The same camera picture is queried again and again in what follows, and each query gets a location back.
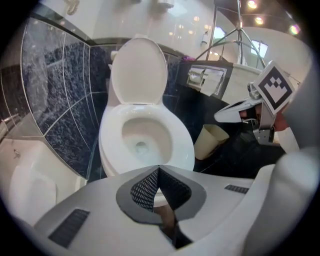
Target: wastebasket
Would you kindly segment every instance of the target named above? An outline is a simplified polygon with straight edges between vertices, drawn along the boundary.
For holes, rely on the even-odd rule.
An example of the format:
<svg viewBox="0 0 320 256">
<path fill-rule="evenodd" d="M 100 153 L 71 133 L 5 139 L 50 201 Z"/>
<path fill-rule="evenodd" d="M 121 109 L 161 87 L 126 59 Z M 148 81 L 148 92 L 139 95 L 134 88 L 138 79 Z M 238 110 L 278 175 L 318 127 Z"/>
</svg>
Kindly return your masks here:
<svg viewBox="0 0 320 256">
<path fill-rule="evenodd" d="M 194 144 L 194 156 L 203 160 L 211 156 L 214 149 L 223 144 L 229 135 L 215 124 L 205 124 Z"/>
</svg>

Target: white bathtub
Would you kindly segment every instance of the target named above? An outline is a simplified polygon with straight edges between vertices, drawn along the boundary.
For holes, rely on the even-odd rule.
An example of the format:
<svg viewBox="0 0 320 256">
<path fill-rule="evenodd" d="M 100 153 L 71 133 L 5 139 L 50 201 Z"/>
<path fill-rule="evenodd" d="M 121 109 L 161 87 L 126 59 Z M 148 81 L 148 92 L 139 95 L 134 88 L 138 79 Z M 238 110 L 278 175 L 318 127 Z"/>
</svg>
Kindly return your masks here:
<svg viewBox="0 0 320 256">
<path fill-rule="evenodd" d="M 1 198 L 11 214 L 32 226 L 85 184 L 40 140 L 5 138 L 0 144 Z"/>
</svg>

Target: toilet lid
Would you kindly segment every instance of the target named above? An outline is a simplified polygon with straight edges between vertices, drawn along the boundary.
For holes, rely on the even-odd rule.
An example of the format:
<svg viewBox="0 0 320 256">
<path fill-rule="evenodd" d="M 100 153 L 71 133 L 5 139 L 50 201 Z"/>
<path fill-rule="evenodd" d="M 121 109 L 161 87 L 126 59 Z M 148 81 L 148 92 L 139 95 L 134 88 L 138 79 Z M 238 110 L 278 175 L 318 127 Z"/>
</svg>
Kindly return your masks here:
<svg viewBox="0 0 320 256">
<path fill-rule="evenodd" d="M 122 104 L 157 104 L 167 85 L 167 63 L 148 38 L 133 38 L 115 56 L 111 68 L 114 92 Z"/>
</svg>

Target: toilet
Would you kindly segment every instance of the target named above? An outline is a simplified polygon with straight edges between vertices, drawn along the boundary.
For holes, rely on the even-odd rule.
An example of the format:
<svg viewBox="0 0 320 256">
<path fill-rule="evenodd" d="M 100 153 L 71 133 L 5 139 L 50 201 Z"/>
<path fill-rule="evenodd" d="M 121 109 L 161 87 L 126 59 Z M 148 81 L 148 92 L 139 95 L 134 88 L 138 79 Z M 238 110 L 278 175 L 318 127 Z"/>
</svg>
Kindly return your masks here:
<svg viewBox="0 0 320 256">
<path fill-rule="evenodd" d="M 167 77 L 164 54 L 148 38 L 133 38 L 116 54 L 99 129 L 100 157 L 108 177 L 153 165 L 194 169 L 190 134 L 162 101 Z M 153 206 L 166 204 L 158 190 Z"/>
</svg>

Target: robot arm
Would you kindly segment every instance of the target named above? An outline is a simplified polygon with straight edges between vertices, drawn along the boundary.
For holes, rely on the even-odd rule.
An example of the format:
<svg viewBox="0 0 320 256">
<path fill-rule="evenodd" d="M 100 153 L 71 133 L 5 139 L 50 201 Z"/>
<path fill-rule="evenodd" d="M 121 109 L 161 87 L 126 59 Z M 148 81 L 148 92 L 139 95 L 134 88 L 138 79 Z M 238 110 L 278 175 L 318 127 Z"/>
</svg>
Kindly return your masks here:
<svg viewBox="0 0 320 256">
<path fill-rule="evenodd" d="M 258 78 L 248 84 L 249 97 L 230 104 L 214 114 L 220 123 L 251 122 L 253 134 L 259 144 L 278 146 L 273 143 L 274 123 L 277 113 L 289 102 L 294 88 L 282 69 L 272 60 Z M 261 104 L 261 117 L 257 118 L 256 105 Z M 240 112 L 246 111 L 246 119 Z"/>
</svg>

